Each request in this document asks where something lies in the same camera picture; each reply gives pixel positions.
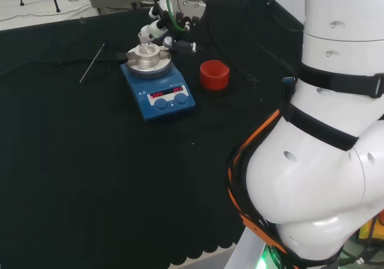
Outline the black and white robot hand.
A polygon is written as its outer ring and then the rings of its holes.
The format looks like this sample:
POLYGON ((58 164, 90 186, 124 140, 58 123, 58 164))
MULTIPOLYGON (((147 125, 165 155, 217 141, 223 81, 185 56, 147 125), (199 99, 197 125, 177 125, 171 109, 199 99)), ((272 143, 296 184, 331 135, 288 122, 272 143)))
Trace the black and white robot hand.
POLYGON ((198 45, 187 37, 198 28, 205 8, 202 0, 159 0, 149 11, 154 21, 138 33, 140 43, 152 42, 175 52, 196 52, 198 45))

